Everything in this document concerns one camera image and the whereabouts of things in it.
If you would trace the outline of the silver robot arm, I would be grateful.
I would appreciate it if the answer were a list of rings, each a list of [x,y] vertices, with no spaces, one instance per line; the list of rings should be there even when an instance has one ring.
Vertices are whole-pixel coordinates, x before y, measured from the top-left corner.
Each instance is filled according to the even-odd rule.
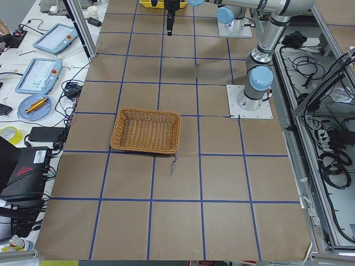
[[[289,25],[290,19],[308,11],[314,3],[315,1],[213,1],[215,5],[240,8],[240,11],[237,11],[240,15],[246,8],[271,12],[257,47],[246,58],[248,82],[236,98],[242,109],[255,111],[260,107],[265,92],[273,82],[273,72],[268,64],[277,42]]]

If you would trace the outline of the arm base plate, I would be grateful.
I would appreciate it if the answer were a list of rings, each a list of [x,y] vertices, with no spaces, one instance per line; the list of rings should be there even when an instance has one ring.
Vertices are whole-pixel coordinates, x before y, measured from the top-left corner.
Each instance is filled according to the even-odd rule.
[[[247,18],[235,19],[229,24],[217,22],[219,36],[227,38],[251,39],[251,24]]]
[[[244,85],[227,85],[230,117],[234,119],[273,119],[267,94],[251,100],[244,94]]]

